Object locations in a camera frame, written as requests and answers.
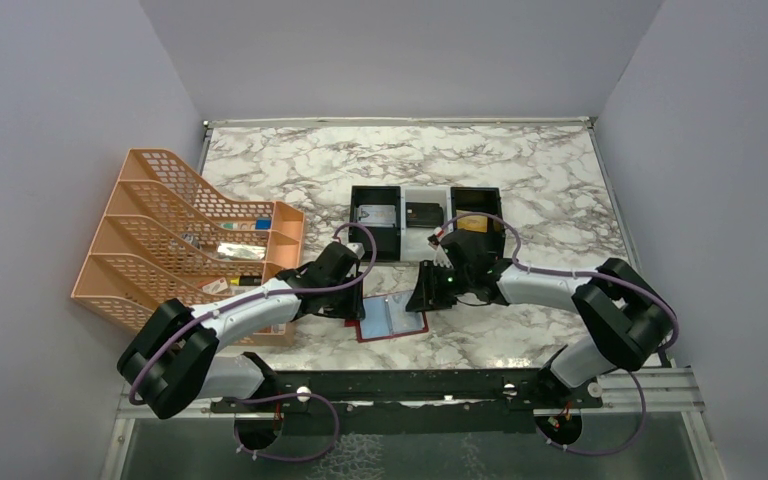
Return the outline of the red card holder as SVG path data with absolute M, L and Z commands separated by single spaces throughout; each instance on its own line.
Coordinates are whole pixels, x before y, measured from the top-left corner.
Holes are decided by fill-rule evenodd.
M 354 329 L 358 343 L 428 333 L 425 314 L 406 310 L 411 295 L 401 291 L 365 297 L 364 318 L 345 320 L 344 326 Z

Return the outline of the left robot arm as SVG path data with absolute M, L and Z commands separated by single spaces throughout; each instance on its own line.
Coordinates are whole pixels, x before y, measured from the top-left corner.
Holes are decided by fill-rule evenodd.
M 168 419 L 197 399 L 251 397 L 265 380 L 264 368 L 248 357 L 219 359 L 217 353 L 260 330 L 358 298 L 363 254 L 360 243 L 334 241 L 314 261 L 243 294 L 195 306 L 177 298 L 161 303 L 117 362 L 130 385 L 129 402 Z

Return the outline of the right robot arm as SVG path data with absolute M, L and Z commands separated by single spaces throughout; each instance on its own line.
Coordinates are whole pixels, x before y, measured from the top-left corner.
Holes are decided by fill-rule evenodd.
M 533 391 L 547 399 L 566 397 L 617 369 L 635 372 L 676 339 L 674 311 L 619 258 L 592 270 L 529 266 L 462 229 L 440 233 L 431 244 L 444 262 L 421 263 L 409 312 L 450 309 L 459 296 L 472 294 L 482 304 L 537 305 L 580 316 L 587 337 L 561 349 L 536 375 Z

